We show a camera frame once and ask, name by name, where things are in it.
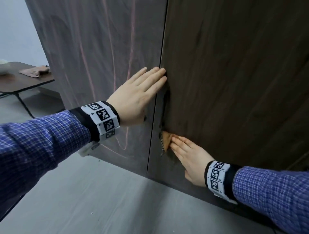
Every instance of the concrete floor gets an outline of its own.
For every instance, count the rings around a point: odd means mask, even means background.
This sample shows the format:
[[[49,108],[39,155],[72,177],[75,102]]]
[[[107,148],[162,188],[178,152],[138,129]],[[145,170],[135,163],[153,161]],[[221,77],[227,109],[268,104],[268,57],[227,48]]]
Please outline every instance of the concrete floor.
[[[63,108],[36,89],[21,93],[35,117]],[[30,117],[16,97],[0,98],[0,123]],[[112,164],[74,153],[0,223],[0,233],[263,233],[274,230]]]

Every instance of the white wall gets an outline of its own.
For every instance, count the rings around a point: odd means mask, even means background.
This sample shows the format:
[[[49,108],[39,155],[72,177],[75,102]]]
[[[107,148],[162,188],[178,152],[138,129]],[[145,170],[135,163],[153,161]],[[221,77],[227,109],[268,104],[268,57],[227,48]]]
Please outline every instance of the white wall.
[[[48,65],[24,0],[0,0],[0,59]],[[55,82],[45,88],[57,90]]]

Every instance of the table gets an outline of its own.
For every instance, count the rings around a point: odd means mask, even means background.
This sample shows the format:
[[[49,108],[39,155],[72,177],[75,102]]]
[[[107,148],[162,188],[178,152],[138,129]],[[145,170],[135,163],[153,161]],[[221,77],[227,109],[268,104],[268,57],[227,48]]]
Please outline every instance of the table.
[[[15,95],[32,118],[34,118],[34,116],[31,114],[26,104],[20,98],[19,93],[55,81],[51,73],[44,74],[40,76],[40,78],[33,78],[18,73],[20,70],[33,67],[34,66],[25,63],[10,62],[8,74],[0,76],[0,93],[2,93],[1,96],[7,94]]]

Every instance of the hand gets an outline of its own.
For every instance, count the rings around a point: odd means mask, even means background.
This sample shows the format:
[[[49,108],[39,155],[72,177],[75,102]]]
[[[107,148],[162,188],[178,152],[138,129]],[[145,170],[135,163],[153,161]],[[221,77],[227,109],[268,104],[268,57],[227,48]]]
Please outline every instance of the hand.
[[[145,106],[166,82],[165,69],[144,67],[114,92],[107,102],[120,117],[121,126],[139,124],[145,118]]]
[[[184,171],[186,179],[194,185],[206,187],[205,168],[214,158],[202,147],[183,136],[172,137],[171,149],[186,169]]]

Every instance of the blue plaid shirt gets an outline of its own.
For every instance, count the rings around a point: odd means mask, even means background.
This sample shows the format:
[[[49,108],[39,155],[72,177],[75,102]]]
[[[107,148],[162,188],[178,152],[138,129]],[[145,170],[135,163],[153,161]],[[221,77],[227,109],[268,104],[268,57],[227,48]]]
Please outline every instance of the blue plaid shirt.
[[[88,129],[69,111],[0,125],[0,214],[89,142]],[[233,193],[286,232],[309,233],[309,173],[244,167],[234,178]]]

